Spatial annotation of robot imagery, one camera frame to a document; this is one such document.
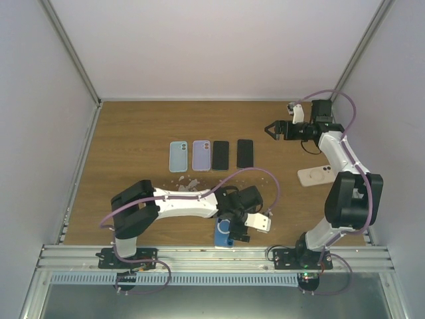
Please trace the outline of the blue magsafe phone case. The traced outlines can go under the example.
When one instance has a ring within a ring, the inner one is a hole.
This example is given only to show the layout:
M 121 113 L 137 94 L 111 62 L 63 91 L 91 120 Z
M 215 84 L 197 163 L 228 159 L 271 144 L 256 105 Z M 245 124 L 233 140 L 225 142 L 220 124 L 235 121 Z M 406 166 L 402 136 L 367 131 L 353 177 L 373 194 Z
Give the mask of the blue magsafe phone case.
M 214 228 L 214 246 L 216 248 L 232 249 L 234 241 L 229 237 L 230 221 L 228 219 L 216 219 Z

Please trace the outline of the phone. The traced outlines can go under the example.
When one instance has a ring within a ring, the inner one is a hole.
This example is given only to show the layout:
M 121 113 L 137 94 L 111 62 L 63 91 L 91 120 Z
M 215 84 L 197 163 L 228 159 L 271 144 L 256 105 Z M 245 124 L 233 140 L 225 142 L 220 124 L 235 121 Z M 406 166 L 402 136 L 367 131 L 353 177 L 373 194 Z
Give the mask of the phone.
M 236 167 L 244 169 L 254 166 L 254 142 L 239 139 L 237 141 Z

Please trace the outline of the dark green smartphone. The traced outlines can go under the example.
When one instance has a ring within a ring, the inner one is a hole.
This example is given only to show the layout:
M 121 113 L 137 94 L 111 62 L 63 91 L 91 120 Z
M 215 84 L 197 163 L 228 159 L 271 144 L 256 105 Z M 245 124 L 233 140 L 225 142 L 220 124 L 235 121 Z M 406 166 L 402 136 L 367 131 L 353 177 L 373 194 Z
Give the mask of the dark green smartphone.
M 212 169 L 227 171 L 229 169 L 229 142 L 214 141 L 212 143 Z

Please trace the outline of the lavender phone case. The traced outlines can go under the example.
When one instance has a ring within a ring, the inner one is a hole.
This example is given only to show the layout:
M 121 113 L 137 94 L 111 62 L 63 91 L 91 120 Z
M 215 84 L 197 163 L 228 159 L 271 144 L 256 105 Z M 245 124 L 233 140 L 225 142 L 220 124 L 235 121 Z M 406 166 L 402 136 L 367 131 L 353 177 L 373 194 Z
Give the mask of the lavender phone case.
M 195 140 L 192 149 L 192 169 L 209 171 L 211 169 L 211 143 L 208 140 Z

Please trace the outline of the light blue phone case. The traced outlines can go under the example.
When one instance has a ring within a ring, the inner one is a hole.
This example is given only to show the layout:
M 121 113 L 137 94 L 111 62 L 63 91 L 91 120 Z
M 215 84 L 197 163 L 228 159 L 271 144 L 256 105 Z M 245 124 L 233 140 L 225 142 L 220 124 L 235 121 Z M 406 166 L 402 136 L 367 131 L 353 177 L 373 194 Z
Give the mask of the light blue phone case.
M 186 141 L 175 141 L 169 145 L 169 171 L 186 172 L 188 168 L 188 145 Z

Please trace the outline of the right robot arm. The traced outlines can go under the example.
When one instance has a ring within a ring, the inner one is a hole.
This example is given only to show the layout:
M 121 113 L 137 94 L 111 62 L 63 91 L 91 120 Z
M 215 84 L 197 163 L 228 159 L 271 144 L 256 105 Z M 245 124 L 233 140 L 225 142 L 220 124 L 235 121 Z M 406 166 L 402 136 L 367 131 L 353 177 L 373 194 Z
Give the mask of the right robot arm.
M 300 103 L 288 104 L 291 120 L 277 120 L 265 127 L 273 139 L 313 141 L 327 158 L 335 180 L 325 201 L 324 218 L 303 233 L 289 252 L 302 269 L 319 266 L 326 250 L 345 235 L 361 235 L 377 218 L 383 178 L 371 173 L 354 154 L 347 129 L 333 121 L 330 100 L 311 103 L 309 121 Z

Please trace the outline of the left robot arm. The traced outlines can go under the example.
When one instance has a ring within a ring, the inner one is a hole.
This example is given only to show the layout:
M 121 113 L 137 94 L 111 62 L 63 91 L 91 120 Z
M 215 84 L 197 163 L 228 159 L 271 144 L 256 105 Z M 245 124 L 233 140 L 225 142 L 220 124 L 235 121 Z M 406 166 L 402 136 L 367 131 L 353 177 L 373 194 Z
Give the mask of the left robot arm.
M 171 217 L 200 217 L 227 220 L 229 237 L 248 242 L 248 229 L 268 232 L 271 220 L 260 212 L 263 199 L 257 187 L 239 190 L 235 186 L 214 191 L 167 191 L 154 188 L 150 180 L 142 180 L 111 199 L 116 251 L 114 261 L 122 268 L 132 267 L 137 260 L 137 238 L 156 220 Z

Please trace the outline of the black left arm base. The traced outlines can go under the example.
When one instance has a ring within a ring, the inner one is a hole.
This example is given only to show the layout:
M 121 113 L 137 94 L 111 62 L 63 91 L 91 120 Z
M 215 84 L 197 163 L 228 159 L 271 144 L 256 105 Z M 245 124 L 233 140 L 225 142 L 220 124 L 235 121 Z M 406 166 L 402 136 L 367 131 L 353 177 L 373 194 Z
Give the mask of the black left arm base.
M 155 262 L 158 250 L 155 248 L 137 248 L 132 257 L 122 257 L 126 262 L 117 258 L 113 248 L 103 248 L 95 256 L 98 257 L 100 269 L 131 269 L 133 271 L 151 270 L 156 267 Z

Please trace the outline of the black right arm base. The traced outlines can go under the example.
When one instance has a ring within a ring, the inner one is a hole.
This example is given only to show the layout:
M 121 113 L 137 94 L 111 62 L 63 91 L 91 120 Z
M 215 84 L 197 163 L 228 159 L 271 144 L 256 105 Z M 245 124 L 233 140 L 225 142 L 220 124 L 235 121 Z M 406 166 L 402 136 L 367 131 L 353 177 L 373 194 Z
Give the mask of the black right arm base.
M 327 260 L 323 255 L 321 262 L 319 251 L 300 251 L 295 248 L 274 247 L 271 249 L 271 258 L 276 270 L 331 270 L 332 259 Z

